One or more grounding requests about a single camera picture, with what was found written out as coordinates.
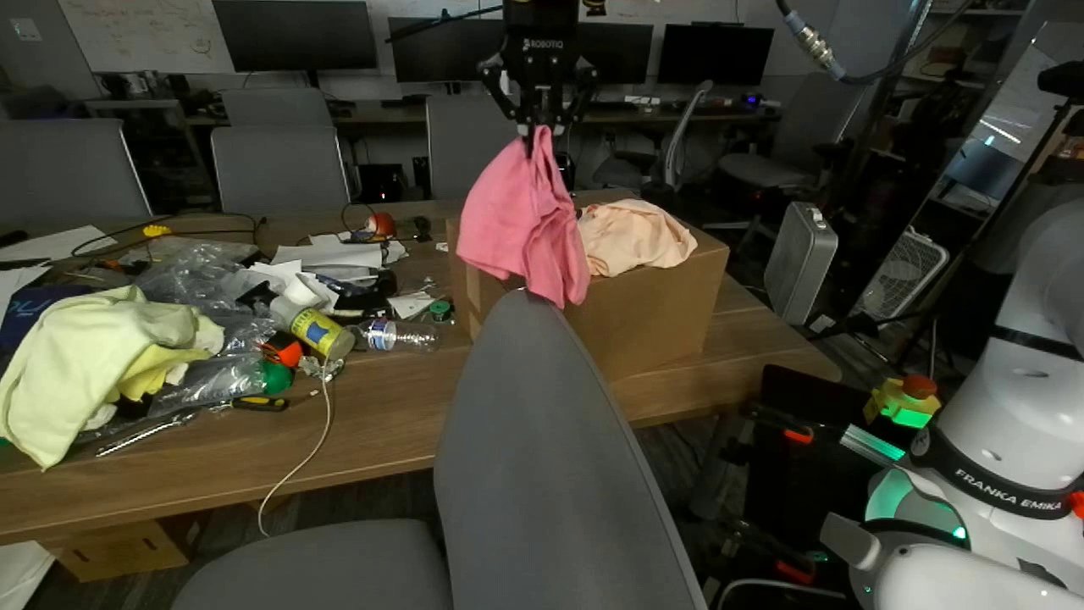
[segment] clutter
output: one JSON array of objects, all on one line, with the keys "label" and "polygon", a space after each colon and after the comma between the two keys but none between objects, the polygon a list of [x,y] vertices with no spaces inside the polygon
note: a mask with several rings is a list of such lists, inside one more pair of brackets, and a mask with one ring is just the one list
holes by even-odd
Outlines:
[{"label": "clutter", "polygon": [[581,239],[590,275],[618,277],[631,268],[678,268],[699,242],[668,210],[646,200],[586,208]]},{"label": "clutter", "polygon": [[301,262],[281,262],[281,265],[251,265],[248,277],[269,280],[276,296],[286,296],[287,303],[301,307],[336,307],[338,293],[331,293],[314,275],[301,271]]},{"label": "clutter", "polygon": [[434,225],[427,217],[411,217],[412,242],[434,242]]},{"label": "clutter", "polygon": [[286,396],[266,396],[266,393],[248,393],[248,396],[237,396],[237,400],[234,400],[234,410],[281,414],[281,410],[287,410],[287,407],[290,407],[290,400],[286,400]]},{"label": "clutter", "polygon": [[939,388],[924,377],[892,377],[883,380],[866,402],[866,419],[892,419],[908,432],[923,432],[943,410]]},{"label": "clutter", "polygon": [[99,227],[75,227],[75,231],[59,231],[59,235],[44,235],[33,242],[19,242],[10,249],[0,249],[0,262],[65,262],[71,255],[89,255],[89,252],[102,252],[112,249],[117,242],[109,235],[102,235]]},{"label": "clutter", "polygon": [[218,313],[218,321],[226,331],[226,345],[204,363],[192,363],[182,388],[170,388],[155,396],[155,410],[182,407],[224,407],[242,393],[261,393],[261,345],[278,331],[276,319],[251,313]]},{"label": "clutter", "polygon": [[393,242],[398,239],[398,219],[391,215],[374,215],[366,219],[371,242]]},{"label": "clutter", "polygon": [[129,426],[124,435],[112,435],[109,442],[102,444],[89,444],[84,455],[89,458],[109,458],[117,450],[124,450],[131,444],[141,444],[149,438],[159,438],[162,432],[174,432],[174,426],[182,426],[191,419],[198,419],[199,410],[176,410],[170,414],[167,419],[140,419],[135,426]]},{"label": "clutter", "polygon": [[551,130],[535,130],[533,154],[516,140],[485,165],[465,205],[459,259],[499,280],[522,277],[559,307],[586,303],[590,271]]},{"label": "clutter", "polygon": [[301,349],[301,342],[287,342],[287,345],[269,342],[269,345],[266,345],[266,356],[269,356],[271,363],[286,366],[286,370],[298,370],[301,359],[304,359],[304,349]]},{"label": "clutter", "polygon": [[301,262],[304,271],[330,275],[338,280],[371,277],[371,271],[405,262],[408,249],[400,242],[388,243],[304,243],[278,249],[276,265]]},{"label": "clutter", "polygon": [[450,300],[434,300],[427,313],[416,314],[416,321],[454,321],[454,303]]},{"label": "clutter", "polygon": [[245,275],[234,252],[192,243],[152,265],[135,284],[152,303],[181,303],[199,313],[245,313],[242,296],[257,280]]},{"label": "clutter", "polygon": [[338,321],[322,314],[318,307],[298,307],[287,300],[276,300],[271,314],[276,314],[278,330],[298,336],[325,363],[338,363],[354,354],[355,340]]},{"label": "clutter", "polygon": [[281,366],[276,359],[266,359],[261,373],[266,373],[266,396],[286,396],[296,388],[296,370],[287,370],[287,366]]},{"label": "clutter", "polygon": [[388,300],[388,304],[398,313],[398,319],[412,319],[434,304],[434,296],[430,293],[408,293],[408,296]]},{"label": "clutter", "polygon": [[331,280],[331,277],[322,277],[325,284],[336,289],[338,303],[336,303],[336,319],[338,314],[355,314],[355,319],[366,319],[380,307],[388,307],[388,300],[393,300],[400,293],[400,277],[393,271],[371,271],[371,280]]},{"label": "clutter", "polygon": [[52,468],[102,407],[181,384],[222,345],[224,330],[198,307],[147,303],[140,289],[65,300],[36,319],[0,380],[0,435]]},{"label": "clutter", "polygon": [[0,319],[7,314],[10,300],[33,284],[41,275],[47,275],[47,262],[65,262],[71,252],[99,252],[112,249],[117,242],[105,239],[99,227],[75,227],[60,235],[44,235],[33,242],[17,242],[10,249],[0,249]]},{"label": "clutter", "polygon": [[437,330],[374,314],[359,330],[359,340],[371,354],[430,354],[437,345]]}]

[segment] wire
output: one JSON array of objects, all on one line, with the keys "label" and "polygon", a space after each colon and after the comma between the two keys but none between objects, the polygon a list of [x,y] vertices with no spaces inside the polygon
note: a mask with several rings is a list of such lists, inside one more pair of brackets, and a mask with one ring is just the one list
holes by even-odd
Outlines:
[{"label": "wire", "polygon": [[331,377],[330,377],[330,373],[318,373],[318,393],[325,396],[325,400],[322,400],[322,402],[325,402],[325,423],[322,423],[314,444],[313,444],[309,455],[304,455],[287,474],[281,474],[281,479],[269,487],[269,495],[261,499],[257,528],[261,528],[266,540],[271,540],[271,533],[269,533],[269,527],[266,527],[266,516],[269,516],[271,499],[276,499],[298,471],[309,468],[309,462],[325,449],[325,442],[330,442],[330,435],[331,435],[336,400],[331,400]]},{"label": "wire", "polygon": [[[84,255],[84,249],[91,249],[91,243],[99,243],[99,242],[112,242],[112,239],[120,239],[120,235],[147,231],[149,225],[162,225],[162,219],[141,219],[141,225],[129,225],[129,227],[121,227],[121,231],[109,231],[109,235],[89,239],[89,242],[75,243],[67,259]],[[170,231],[170,235],[162,235],[162,239],[248,235],[251,243],[261,249],[261,231],[266,231],[266,227],[269,227],[269,217],[257,217],[248,231]]]},{"label": "wire", "polygon": [[711,89],[715,89],[715,80],[701,80],[701,85],[699,85],[699,92],[688,97],[688,106],[683,106],[683,111],[682,111],[682,123],[678,123],[678,130],[676,130],[676,136],[671,136],[671,145],[668,145],[668,155],[663,155],[663,182],[668,182],[671,189],[682,188],[682,182],[678,182],[678,174],[682,174],[678,155],[682,155],[683,130],[688,130],[692,114],[699,111],[699,106],[711,95]]},{"label": "wire", "polygon": [[943,321],[939,314],[928,321],[928,370],[924,370],[928,380],[939,380],[939,336],[943,336],[939,321]]},{"label": "wire", "polygon": [[768,591],[809,592],[809,596],[826,596],[826,599],[846,599],[836,591],[797,586],[797,583],[782,583],[782,581],[734,581],[723,591],[723,596],[715,596],[715,610],[723,610],[723,605],[741,586],[768,586]]},{"label": "wire", "polygon": [[[776,0],[776,8],[778,8],[778,13],[782,13],[786,19],[803,25],[801,13],[790,8],[790,0]],[[916,25],[916,28],[923,25],[923,13],[924,13],[924,10],[928,10],[928,0],[916,0],[916,8],[910,8],[910,25]],[[899,60],[892,57],[892,60],[882,63],[879,71],[846,74],[843,63],[832,60],[832,67],[840,67],[836,80],[855,80],[855,85],[857,85],[857,80],[879,80],[879,77],[887,74],[896,63],[910,60],[916,53],[928,51],[939,39],[947,39],[947,35],[952,30],[952,25],[963,19],[965,10],[968,10],[968,5],[959,5],[959,10],[952,10],[952,13],[947,17],[947,25],[943,25],[934,35],[928,35],[924,41],[916,41],[916,35],[918,35],[918,30],[916,30],[916,35],[910,35],[910,45],[905,45],[905,35],[901,35],[899,45],[905,45],[905,49],[896,51]],[[797,35],[797,39],[803,41],[806,53],[812,53],[812,57],[820,60],[823,51],[812,51],[803,35]]]}]

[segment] bottle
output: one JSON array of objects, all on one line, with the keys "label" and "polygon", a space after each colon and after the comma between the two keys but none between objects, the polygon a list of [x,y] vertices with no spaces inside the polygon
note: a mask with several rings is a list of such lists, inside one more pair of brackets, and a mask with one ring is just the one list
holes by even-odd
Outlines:
[{"label": "bottle", "polygon": [[420,321],[398,321],[376,313],[364,330],[359,340],[371,354],[434,354],[437,330]]},{"label": "bottle", "polygon": [[355,345],[355,336],[345,331],[330,314],[322,314],[318,307],[298,307],[287,300],[276,300],[271,314],[276,314],[278,330],[298,336],[325,363],[345,359]]}]

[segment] cardboard box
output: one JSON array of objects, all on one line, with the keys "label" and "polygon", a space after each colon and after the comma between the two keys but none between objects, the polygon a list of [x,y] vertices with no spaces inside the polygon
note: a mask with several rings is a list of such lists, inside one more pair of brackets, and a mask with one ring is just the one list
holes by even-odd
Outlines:
[{"label": "cardboard box", "polygon": [[[607,380],[635,377],[701,356],[725,280],[729,249],[694,231],[699,252],[682,268],[635,268],[592,277],[586,304],[566,319]],[[478,336],[487,307],[516,284],[500,284],[450,259],[461,321]]]},{"label": "cardboard box", "polygon": [[56,559],[79,581],[117,581],[129,573],[155,573],[185,565],[185,553],[162,523],[135,523],[121,528],[84,533],[44,541]]}]

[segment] chair backrest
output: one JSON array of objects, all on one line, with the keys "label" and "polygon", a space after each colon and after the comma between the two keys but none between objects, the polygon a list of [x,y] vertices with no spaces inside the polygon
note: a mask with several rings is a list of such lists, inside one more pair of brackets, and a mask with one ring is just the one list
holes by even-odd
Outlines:
[{"label": "chair backrest", "polygon": [[226,89],[224,106],[226,106],[232,126],[271,126],[271,130],[330,126],[331,130],[331,111],[325,95],[309,85]]},{"label": "chair backrest", "polygon": [[0,217],[149,215],[121,123],[0,123]]},{"label": "chair backrest", "polygon": [[437,200],[461,200],[478,174],[516,140],[516,123],[481,95],[434,95],[427,101],[430,188]]},{"label": "chair backrest", "polygon": [[290,217],[349,208],[331,130],[214,130],[211,154],[224,215]]},{"label": "chair backrest", "polygon": [[817,145],[840,143],[861,123],[872,85],[840,85],[826,74],[809,74],[790,95],[776,126],[774,161],[812,170],[820,165]]},{"label": "chair backrest", "polygon": [[454,608],[688,610],[699,581],[642,444],[559,307],[485,321],[437,450]]}]

